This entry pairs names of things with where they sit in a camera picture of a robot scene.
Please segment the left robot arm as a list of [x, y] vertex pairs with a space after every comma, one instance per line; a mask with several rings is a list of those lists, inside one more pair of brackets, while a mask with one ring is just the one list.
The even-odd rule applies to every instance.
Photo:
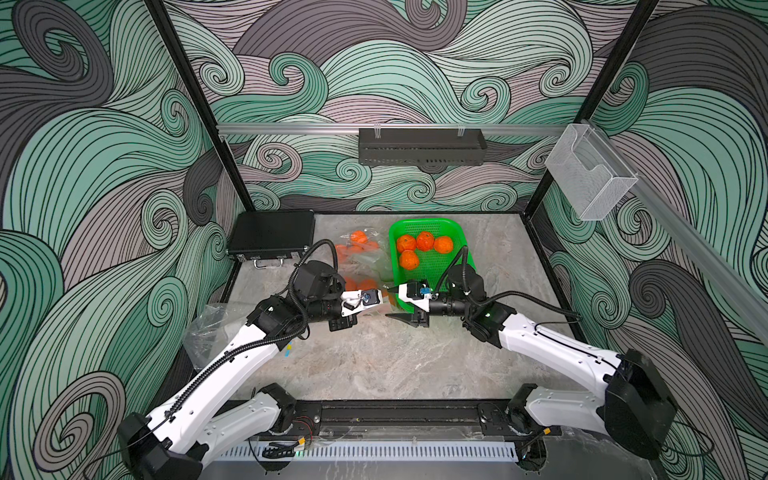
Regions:
[[197, 479], [222, 454], [261, 433], [291, 429], [295, 398], [270, 384], [228, 411], [222, 408], [258, 369], [304, 335], [313, 322], [355, 325], [383, 304], [378, 289], [350, 290], [336, 253], [325, 263], [305, 254], [284, 292], [260, 301], [223, 350], [179, 392], [118, 428], [122, 462], [136, 479]]

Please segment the blue-zip clear bag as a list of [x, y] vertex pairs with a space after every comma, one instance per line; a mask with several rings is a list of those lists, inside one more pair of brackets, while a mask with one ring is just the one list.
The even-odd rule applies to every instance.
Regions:
[[187, 326], [182, 346], [196, 372], [220, 354], [237, 335], [255, 306], [247, 303], [212, 303]]

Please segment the orange taken out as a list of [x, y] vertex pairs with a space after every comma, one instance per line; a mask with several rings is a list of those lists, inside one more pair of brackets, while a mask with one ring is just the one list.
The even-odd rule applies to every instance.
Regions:
[[441, 255], [447, 255], [454, 251], [454, 241], [449, 236], [441, 236], [434, 240], [433, 250]]
[[430, 251], [434, 248], [435, 237], [432, 233], [422, 231], [416, 237], [416, 248], [421, 251]]
[[405, 251], [414, 251], [416, 249], [416, 239], [411, 235], [402, 235], [396, 240], [396, 250], [398, 253]]
[[406, 271], [413, 271], [420, 265], [418, 255], [414, 250], [404, 250], [399, 257], [399, 266]]

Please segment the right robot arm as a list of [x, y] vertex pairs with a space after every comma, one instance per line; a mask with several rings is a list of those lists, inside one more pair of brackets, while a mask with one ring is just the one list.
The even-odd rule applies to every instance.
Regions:
[[434, 316], [457, 317], [477, 340], [527, 356], [580, 385], [578, 391], [536, 385], [521, 388], [509, 405], [514, 426], [533, 435], [549, 427], [570, 427], [606, 435], [623, 449], [658, 459], [678, 412], [660, 372], [643, 353], [598, 348], [535, 322], [504, 299], [508, 290], [487, 295], [484, 280], [461, 248], [438, 279], [409, 280], [390, 293], [412, 307], [397, 319], [426, 326]]

